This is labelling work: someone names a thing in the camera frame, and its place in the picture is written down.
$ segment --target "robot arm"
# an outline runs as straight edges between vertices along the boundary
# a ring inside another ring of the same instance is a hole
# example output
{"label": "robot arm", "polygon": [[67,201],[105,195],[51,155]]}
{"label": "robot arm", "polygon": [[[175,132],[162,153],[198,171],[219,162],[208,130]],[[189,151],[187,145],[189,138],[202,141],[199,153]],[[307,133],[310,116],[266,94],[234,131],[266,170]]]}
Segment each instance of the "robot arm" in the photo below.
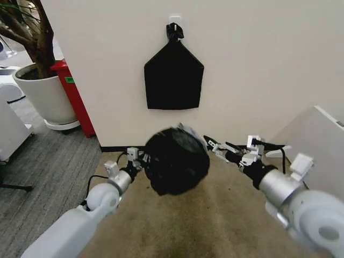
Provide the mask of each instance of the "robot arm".
{"label": "robot arm", "polygon": [[93,237],[99,222],[115,212],[122,195],[141,170],[137,148],[128,148],[127,158],[128,165],[121,170],[116,162],[105,163],[107,183],[94,186],[82,204],[63,214],[21,257],[77,257]]}
{"label": "robot arm", "polygon": [[274,166],[263,164],[264,142],[258,136],[248,137],[247,150],[204,138],[216,156],[236,163],[252,179],[253,186],[267,199],[267,212],[296,242],[311,250],[326,249],[335,257],[343,256],[344,203],[328,193],[305,187],[302,179],[314,165],[312,158],[298,154],[288,176]]}

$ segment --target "black cloth bag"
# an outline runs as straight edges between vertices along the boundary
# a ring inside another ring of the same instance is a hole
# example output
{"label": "black cloth bag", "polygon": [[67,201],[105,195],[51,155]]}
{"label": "black cloth bag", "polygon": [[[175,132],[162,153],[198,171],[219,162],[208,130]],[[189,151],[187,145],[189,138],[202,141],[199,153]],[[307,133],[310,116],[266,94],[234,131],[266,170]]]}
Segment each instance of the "black cloth bag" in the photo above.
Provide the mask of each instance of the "black cloth bag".
{"label": "black cloth bag", "polygon": [[145,64],[148,109],[198,108],[204,66],[180,42],[183,30],[166,26],[169,42]]}

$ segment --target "carpet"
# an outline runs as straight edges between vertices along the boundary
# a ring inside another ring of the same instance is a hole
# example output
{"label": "carpet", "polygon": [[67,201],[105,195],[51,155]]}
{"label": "carpet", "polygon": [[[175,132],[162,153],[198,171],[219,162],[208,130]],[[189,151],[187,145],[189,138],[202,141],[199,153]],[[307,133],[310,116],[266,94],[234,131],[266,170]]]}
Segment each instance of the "carpet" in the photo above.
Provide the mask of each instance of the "carpet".
{"label": "carpet", "polygon": [[0,257],[6,258],[20,256],[60,215],[79,205],[101,156],[97,138],[87,139],[81,130],[63,135],[48,129],[27,98],[10,106],[33,125],[35,135],[0,170],[4,183],[34,189],[0,189]]}
{"label": "carpet", "polygon": [[[118,155],[103,153],[96,174],[106,175],[103,163]],[[214,155],[210,159],[209,174],[180,196],[158,196],[140,172],[116,214],[101,221],[79,257],[327,257],[289,237],[266,213],[263,194],[236,165]],[[95,178],[92,185],[100,182]]]}

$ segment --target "gray carpet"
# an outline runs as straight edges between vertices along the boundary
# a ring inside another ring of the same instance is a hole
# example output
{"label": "gray carpet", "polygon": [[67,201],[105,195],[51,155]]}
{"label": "gray carpet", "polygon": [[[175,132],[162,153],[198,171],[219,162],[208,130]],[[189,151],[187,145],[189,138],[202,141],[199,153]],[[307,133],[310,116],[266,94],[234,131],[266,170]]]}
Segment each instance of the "gray carpet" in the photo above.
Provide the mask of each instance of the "gray carpet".
{"label": "gray carpet", "polygon": [[27,98],[10,104],[34,126],[28,138],[0,166],[6,184],[33,185],[33,191],[0,189],[0,257],[19,257],[57,218],[84,198],[87,180],[101,156],[96,138],[81,130],[69,135],[48,129]]}

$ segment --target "black trash bag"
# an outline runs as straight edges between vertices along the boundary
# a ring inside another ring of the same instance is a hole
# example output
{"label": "black trash bag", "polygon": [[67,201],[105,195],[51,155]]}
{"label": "black trash bag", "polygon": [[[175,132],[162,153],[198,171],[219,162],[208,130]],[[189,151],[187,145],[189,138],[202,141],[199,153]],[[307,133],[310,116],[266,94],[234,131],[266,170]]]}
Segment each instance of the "black trash bag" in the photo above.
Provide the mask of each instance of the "black trash bag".
{"label": "black trash bag", "polygon": [[198,108],[204,66],[183,46],[183,30],[175,23],[166,26],[169,42],[145,64],[149,109]]}
{"label": "black trash bag", "polygon": [[179,195],[194,188],[207,174],[206,144],[190,127],[165,129],[146,143],[146,176],[159,194]]}

